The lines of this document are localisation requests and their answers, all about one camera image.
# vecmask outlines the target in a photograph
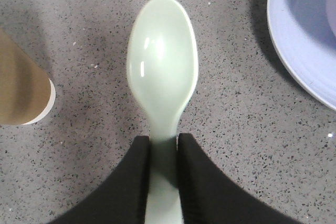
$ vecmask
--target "terrazzo surface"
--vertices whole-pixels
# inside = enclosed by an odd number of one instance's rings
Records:
[[[113,171],[149,133],[125,77],[148,0],[0,0],[0,26],[50,75],[52,111],[0,126],[0,223],[45,224]],[[244,190],[303,223],[336,222],[336,112],[304,92],[271,44],[266,0],[178,0],[196,34],[190,132]]]

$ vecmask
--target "cup bottom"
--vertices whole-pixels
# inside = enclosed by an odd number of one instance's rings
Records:
[[[50,110],[54,106],[55,98],[56,98],[56,90],[55,90],[55,86],[54,86],[53,82],[50,79],[49,79],[49,82],[50,82],[50,87],[51,87],[51,93],[50,93],[50,99],[47,103],[47,106],[44,108],[44,110],[41,112],[40,115],[38,115],[37,117],[35,117],[31,121],[29,121],[27,123],[24,123],[22,125],[32,124],[32,123],[36,123],[36,122],[40,121],[50,112]]]

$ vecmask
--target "gray countertop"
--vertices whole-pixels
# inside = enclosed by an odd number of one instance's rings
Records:
[[[47,223],[90,194],[148,134],[125,77],[128,37],[148,0],[0,0],[0,26],[57,92],[52,111],[0,126],[0,223]],[[244,190],[303,223],[336,222],[336,113],[286,72],[266,0],[178,0],[194,26],[199,80],[191,132]]]

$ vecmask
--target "plastic spoon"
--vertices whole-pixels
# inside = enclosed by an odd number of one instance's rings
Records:
[[[151,168],[146,224],[183,223],[176,186],[176,130],[198,76],[195,35],[176,0],[151,0],[128,45],[127,79],[150,125]]]

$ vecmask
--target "plate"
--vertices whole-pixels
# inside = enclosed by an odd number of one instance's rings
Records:
[[[336,37],[326,0],[267,0],[267,18],[287,70],[313,97],[336,110]]]

